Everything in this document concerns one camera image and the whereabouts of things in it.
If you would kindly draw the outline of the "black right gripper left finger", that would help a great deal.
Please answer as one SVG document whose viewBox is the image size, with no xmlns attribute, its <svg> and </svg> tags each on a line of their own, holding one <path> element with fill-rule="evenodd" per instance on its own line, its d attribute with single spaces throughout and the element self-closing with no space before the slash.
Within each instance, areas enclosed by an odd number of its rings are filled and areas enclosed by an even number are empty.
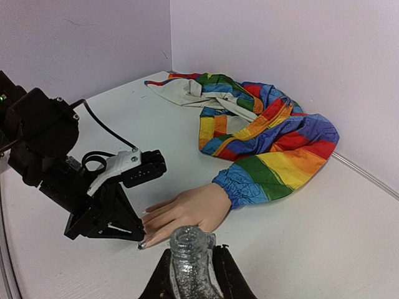
<svg viewBox="0 0 399 299">
<path fill-rule="evenodd" d="M 170 282 L 171 250 L 166 249 L 139 299 L 174 299 Z"/>
</svg>

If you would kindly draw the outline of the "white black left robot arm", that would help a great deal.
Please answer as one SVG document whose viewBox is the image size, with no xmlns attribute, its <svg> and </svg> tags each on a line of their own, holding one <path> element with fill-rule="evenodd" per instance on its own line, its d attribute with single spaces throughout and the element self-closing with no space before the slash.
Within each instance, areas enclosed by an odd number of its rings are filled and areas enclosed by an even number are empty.
<svg viewBox="0 0 399 299">
<path fill-rule="evenodd" d="M 142 222 L 122 187 L 124 175 L 140 165 L 140 151 L 96 151 L 77 161 L 69 152 L 78 137 L 71 105 L 1 75 L 1 151 L 26 185 L 69 212 L 65 235 L 141 241 Z"/>
</svg>

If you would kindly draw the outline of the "mannequin hand with nails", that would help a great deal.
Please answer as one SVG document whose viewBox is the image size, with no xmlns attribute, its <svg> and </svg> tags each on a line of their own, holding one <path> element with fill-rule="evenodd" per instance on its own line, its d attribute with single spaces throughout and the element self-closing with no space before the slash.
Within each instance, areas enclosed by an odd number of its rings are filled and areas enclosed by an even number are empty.
<svg viewBox="0 0 399 299">
<path fill-rule="evenodd" d="M 142 217 L 145 237 L 138 248 L 144 250 L 159 244 L 169 239 L 175 230 L 187 225 L 212 232 L 224 221 L 231 206 L 225 190 L 211 183 L 148 207 Z"/>
</svg>

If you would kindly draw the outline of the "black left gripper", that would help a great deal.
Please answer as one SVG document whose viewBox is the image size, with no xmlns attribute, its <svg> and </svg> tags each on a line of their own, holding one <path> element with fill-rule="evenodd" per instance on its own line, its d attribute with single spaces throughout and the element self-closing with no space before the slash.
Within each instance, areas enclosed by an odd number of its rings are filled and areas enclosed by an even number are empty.
<svg viewBox="0 0 399 299">
<path fill-rule="evenodd" d="M 144 239 L 142 220 L 137 216 L 120 183 L 102 186 L 84 208 L 71 214 L 64 235 L 92 239 Z"/>
</svg>

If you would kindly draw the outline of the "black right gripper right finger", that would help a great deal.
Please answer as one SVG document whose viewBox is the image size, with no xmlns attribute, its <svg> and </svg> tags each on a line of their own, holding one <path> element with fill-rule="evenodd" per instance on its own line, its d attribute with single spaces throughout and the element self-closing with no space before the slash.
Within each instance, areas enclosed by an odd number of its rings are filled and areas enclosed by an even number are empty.
<svg viewBox="0 0 399 299">
<path fill-rule="evenodd" d="M 256 299 L 227 245 L 213 248 L 213 268 L 219 287 L 226 299 Z"/>
</svg>

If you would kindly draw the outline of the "clear nail polish bottle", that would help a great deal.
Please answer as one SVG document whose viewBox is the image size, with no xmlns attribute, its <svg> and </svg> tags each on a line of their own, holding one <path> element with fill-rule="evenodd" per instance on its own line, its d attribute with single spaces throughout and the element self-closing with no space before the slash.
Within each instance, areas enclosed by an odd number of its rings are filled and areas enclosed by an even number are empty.
<svg viewBox="0 0 399 299">
<path fill-rule="evenodd" d="M 213 267 L 214 233 L 183 226 L 170 237 L 170 282 L 176 298 L 223 298 Z"/>
</svg>

